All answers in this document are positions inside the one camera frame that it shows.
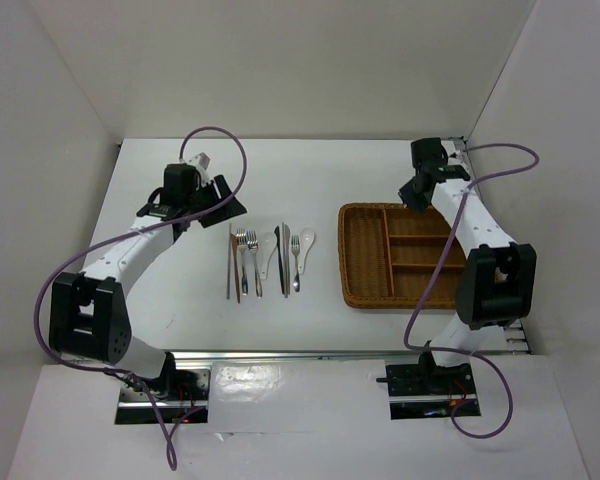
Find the white ceramic spoon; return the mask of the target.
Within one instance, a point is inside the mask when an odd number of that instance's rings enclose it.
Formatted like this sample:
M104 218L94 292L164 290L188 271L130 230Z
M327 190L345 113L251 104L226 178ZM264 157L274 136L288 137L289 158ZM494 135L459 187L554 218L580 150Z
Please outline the white ceramic spoon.
M262 255L262 264L260 268L260 278L266 280L268 277L269 263L273 253L277 249L277 237L272 232L267 232L263 235L259 244Z
M309 250L315 241L316 233L311 228L303 228L299 235L300 253L298 270L301 275L304 274L306 258Z

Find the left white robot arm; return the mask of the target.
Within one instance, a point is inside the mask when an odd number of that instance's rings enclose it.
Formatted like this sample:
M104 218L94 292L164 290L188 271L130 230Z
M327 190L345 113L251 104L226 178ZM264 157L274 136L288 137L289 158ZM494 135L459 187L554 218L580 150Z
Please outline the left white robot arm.
M130 228L98 260L52 284L49 346L56 352L98 360L123 370L129 383L166 399L189 374L172 353L134 337L126 298L151 264L186 232L193 220L204 228L243 215L221 175L208 174L209 157L166 166L163 184L148 197Z

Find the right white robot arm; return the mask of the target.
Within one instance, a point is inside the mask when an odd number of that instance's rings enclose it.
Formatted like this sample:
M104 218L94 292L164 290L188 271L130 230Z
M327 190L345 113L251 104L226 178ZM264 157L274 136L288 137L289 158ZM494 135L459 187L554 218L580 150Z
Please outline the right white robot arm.
M400 189L400 199L415 212L433 208L451 228L416 307L422 309L431 296L454 244L460 245L466 259L453 318L418 349L418 384L437 392L487 338L529 315L537 253L532 245L516 242L476 194L476 187L493 179L493 174L472 178L459 153L448 153L437 137L413 141L411 159L415 174Z

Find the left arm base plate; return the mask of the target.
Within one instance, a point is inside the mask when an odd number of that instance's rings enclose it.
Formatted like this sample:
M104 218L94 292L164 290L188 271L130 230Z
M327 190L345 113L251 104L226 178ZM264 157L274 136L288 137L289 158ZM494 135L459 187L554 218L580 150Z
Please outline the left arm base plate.
M160 417L166 425L206 424L210 392L210 369L179 370L176 384L168 391L152 391ZM158 424L146 392L137 384L119 391L114 423L116 425Z

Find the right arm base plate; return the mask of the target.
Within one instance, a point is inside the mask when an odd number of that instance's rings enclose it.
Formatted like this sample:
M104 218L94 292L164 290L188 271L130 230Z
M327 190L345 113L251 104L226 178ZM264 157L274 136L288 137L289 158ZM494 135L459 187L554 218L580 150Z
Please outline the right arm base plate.
M387 365L384 377L392 420L449 418L481 415L471 367L425 367L416 364Z

